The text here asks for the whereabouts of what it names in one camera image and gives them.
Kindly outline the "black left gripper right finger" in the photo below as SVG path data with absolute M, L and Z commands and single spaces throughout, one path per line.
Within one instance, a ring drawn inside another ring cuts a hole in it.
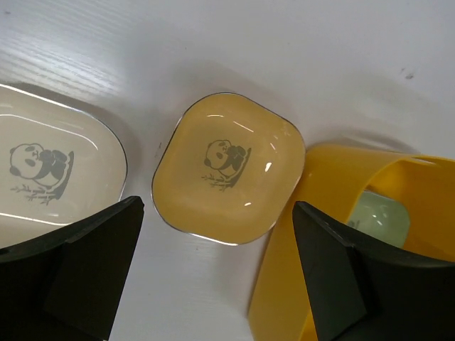
M 381 242 L 307 202 L 294 234 L 320 340 L 453 340 L 454 264 Z

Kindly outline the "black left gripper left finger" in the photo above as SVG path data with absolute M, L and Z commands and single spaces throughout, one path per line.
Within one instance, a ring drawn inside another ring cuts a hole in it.
M 143 218 L 130 196 L 1 248 L 1 339 L 108 340 Z

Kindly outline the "green panda plate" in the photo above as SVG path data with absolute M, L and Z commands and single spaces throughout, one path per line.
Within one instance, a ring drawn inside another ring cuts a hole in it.
M 347 225 L 402 249 L 410 230 L 410 216 L 401 202 L 363 191 Z

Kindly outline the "cream panda plate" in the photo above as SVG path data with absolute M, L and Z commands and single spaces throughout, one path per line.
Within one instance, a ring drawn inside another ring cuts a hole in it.
M 90 113 L 1 86 L 1 245 L 32 239 L 118 202 L 127 157 Z

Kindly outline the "yellow panda plate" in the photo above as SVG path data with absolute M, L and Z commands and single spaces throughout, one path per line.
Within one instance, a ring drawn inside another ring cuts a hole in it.
M 210 94 L 178 121 L 151 197 L 180 232 L 237 246 L 272 229 L 304 170 L 305 144 L 287 119 L 240 94 Z

